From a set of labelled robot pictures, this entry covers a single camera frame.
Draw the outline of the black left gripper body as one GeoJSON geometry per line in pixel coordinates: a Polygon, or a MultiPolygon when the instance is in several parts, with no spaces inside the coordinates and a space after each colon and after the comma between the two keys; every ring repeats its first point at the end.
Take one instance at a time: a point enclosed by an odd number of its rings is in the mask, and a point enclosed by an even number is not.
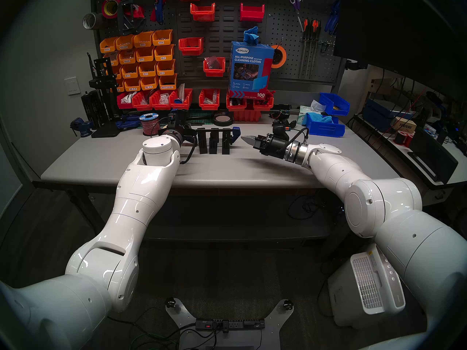
{"type": "Polygon", "coordinates": [[[197,142],[197,130],[192,129],[188,126],[177,126],[176,131],[180,133],[181,136],[181,142],[189,142],[189,143],[195,143],[197,142]]]}

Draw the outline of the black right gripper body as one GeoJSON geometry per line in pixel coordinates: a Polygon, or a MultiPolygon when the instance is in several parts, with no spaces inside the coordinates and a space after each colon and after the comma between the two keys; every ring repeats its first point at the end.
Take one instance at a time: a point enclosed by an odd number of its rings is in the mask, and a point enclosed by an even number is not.
{"type": "Polygon", "coordinates": [[[261,146],[254,148],[259,150],[261,154],[284,159],[287,148],[285,145],[288,143],[288,139],[285,140],[273,134],[258,135],[257,137],[261,139],[261,146]]]}

